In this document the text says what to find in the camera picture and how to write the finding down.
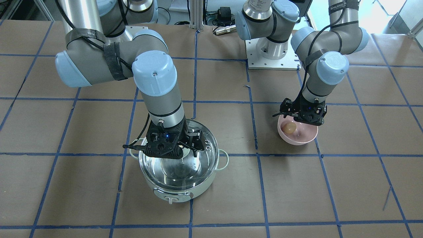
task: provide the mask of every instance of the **glass lid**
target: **glass lid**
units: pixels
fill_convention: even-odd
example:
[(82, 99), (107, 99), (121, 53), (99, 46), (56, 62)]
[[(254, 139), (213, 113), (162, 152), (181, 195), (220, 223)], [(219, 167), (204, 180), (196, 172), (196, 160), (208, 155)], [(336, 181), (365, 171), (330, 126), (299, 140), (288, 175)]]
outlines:
[(201, 123), (187, 119), (188, 130), (201, 130), (206, 140), (206, 149), (192, 150), (182, 159), (148, 157), (140, 152), (140, 166), (144, 175), (158, 188), (167, 191), (183, 191), (198, 186), (217, 167), (218, 147), (216, 138)]

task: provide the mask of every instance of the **aluminum tube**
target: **aluminum tube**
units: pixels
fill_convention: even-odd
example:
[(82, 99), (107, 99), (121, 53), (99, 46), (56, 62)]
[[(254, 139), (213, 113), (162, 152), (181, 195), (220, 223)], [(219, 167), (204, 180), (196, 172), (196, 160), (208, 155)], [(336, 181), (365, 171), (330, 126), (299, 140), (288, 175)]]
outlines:
[[(77, 28), (94, 29), (103, 33), (96, 0), (59, 0), (69, 20)], [(65, 34), (72, 28), (63, 21)]]

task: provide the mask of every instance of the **pot handle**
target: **pot handle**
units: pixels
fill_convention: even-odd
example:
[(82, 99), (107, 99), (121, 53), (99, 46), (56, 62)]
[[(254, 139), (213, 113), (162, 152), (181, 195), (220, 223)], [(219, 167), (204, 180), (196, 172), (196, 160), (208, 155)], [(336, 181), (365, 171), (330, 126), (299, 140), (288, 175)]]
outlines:
[(226, 155), (226, 165), (225, 165), (225, 166), (223, 166), (223, 167), (222, 167), (222, 168), (220, 168), (220, 169), (215, 168), (215, 169), (214, 169), (215, 171), (224, 170), (224, 169), (228, 166), (228, 164), (229, 164), (229, 155), (228, 155), (228, 153), (226, 153), (226, 151), (224, 151), (224, 150), (222, 150), (222, 149), (219, 149), (219, 151), (223, 152), (223, 153)]

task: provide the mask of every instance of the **light blue joint cover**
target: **light blue joint cover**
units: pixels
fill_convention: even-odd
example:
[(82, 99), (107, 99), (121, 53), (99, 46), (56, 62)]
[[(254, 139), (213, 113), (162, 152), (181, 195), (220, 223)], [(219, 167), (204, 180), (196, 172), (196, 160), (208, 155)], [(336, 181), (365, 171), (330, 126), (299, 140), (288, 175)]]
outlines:
[(99, 15), (102, 17), (109, 13), (116, 5), (118, 0), (97, 0), (97, 6), (99, 8)]
[(244, 41), (251, 40), (251, 34), (250, 34), (250, 30), (248, 29), (247, 21), (245, 20), (241, 11), (238, 11), (235, 14), (235, 25), (236, 25), (236, 32), (238, 32), (238, 35), (241, 38), (241, 40), (244, 40)]
[(314, 32), (315, 30), (309, 26), (303, 27), (301, 29), (299, 29), (291, 38), (291, 46), (292, 49), (295, 51), (297, 51), (299, 45), (301, 44), (301, 42), (308, 36), (310, 35), (312, 32)]
[(172, 58), (160, 50), (140, 54), (132, 63), (132, 72), (141, 92), (153, 97), (170, 92), (178, 76)]
[(60, 79), (67, 86), (72, 88), (91, 86), (91, 83), (85, 79), (66, 51), (56, 55), (55, 64)]
[(153, 12), (153, 16), (151, 18), (151, 23), (156, 23), (157, 18), (159, 17), (159, 9), (157, 6), (157, 0), (153, 0), (153, 4), (154, 4), (154, 12)]
[(354, 52), (359, 52), (360, 50), (364, 49), (364, 47), (366, 47), (367, 42), (369, 41), (369, 34), (367, 33), (366, 29), (360, 27), (361, 32), (362, 32), (362, 37), (361, 37), (361, 42), (360, 45), (358, 45), (357, 49)]
[(150, 29), (142, 29), (140, 31), (138, 31), (137, 33), (135, 33), (135, 35), (133, 35), (132, 40), (135, 40), (135, 38), (137, 38), (138, 36), (142, 36), (142, 35), (149, 35), (149, 36), (154, 36), (157, 39), (161, 40), (163, 42), (163, 44), (165, 44), (166, 49), (169, 51), (168, 45), (166, 45), (165, 40), (163, 40), (163, 37), (157, 33), (156, 31), (150, 30)]
[(296, 22), (299, 16), (298, 7), (288, 0), (275, 0), (273, 9), (283, 18), (290, 22)]
[(339, 52), (324, 53), (317, 61), (316, 70), (320, 80), (328, 85), (337, 85), (342, 81), (349, 68), (348, 59)]

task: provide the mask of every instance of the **label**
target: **label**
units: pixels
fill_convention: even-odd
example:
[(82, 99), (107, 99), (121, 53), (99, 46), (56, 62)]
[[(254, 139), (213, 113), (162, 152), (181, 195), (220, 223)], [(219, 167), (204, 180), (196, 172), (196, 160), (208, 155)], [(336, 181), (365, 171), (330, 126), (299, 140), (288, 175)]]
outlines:
[(341, 10), (343, 8), (346, 8), (346, 1), (337, 3), (337, 4), (333, 4), (332, 6), (329, 7), (329, 14), (332, 14), (338, 10)]
[(267, 11), (270, 9), (272, 0), (249, 0), (248, 5), (255, 11)]

